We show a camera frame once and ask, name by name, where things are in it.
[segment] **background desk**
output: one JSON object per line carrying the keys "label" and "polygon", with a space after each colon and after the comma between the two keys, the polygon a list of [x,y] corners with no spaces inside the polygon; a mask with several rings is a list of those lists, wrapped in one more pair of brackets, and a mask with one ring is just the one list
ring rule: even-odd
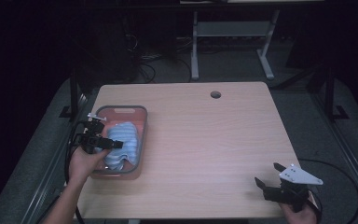
{"label": "background desk", "polygon": [[103,105],[147,108],[143,170],[132,181],[89,178],[84,218],[281,216],[254,180],[278,186],[272,163],[297,164],[266,84],[103,86],[92,111]]}

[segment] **human hand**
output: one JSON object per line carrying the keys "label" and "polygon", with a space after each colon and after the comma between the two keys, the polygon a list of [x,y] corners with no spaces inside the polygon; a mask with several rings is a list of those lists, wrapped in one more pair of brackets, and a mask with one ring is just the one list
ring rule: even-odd
{"label": "human hand", "polygon": [[88,154],[82,147],[77,147],[69,164],[69,182],[84,184],[87,177],[111,150],[105,149],[97,154]]}
{"label": "human hand", "polygon": [[317,217],[310,208],[309,205],[304,204],[304,207],[301,211],[295,213],[293,212],[292,205],[286,203],[279,203],[280,208],[283,211],[284,216],[289,224],[316,224]]}

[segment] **wooden table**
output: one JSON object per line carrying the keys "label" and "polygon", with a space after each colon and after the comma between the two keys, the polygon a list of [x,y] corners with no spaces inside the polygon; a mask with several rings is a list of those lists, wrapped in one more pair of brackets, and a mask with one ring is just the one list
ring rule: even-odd
{"label": "wooden table", "polygon": [[147,109],[144,163],[135,180],[89,177],[78,202],[82,217],[282,216],[255,184],[256,176],[278,187],[272,163],[298,164],[266,84],[103,86],[92,112],[103,105]]}

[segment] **round cable hole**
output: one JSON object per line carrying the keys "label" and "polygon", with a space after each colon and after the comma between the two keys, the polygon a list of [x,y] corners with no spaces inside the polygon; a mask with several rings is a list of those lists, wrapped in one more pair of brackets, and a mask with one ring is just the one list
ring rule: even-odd
{"label": "round cable hole", "polygon": [[214,99],[219,99],[222,96],[222,93],[220,91],[211,91],[211,97]]}

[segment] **folded towel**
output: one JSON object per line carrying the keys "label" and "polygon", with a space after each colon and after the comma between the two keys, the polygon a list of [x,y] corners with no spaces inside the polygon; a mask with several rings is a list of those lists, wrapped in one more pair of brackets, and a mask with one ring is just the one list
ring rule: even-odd
{"label": "folded towel", "polygon": [[107,130],[107,137],[113,141],[123,142],[123,148],[115,148],[103,159],[111,170],[122,170],[124,160],[132,165],[138,161],[138,135],[135,125],[131,122],[119,123]]}

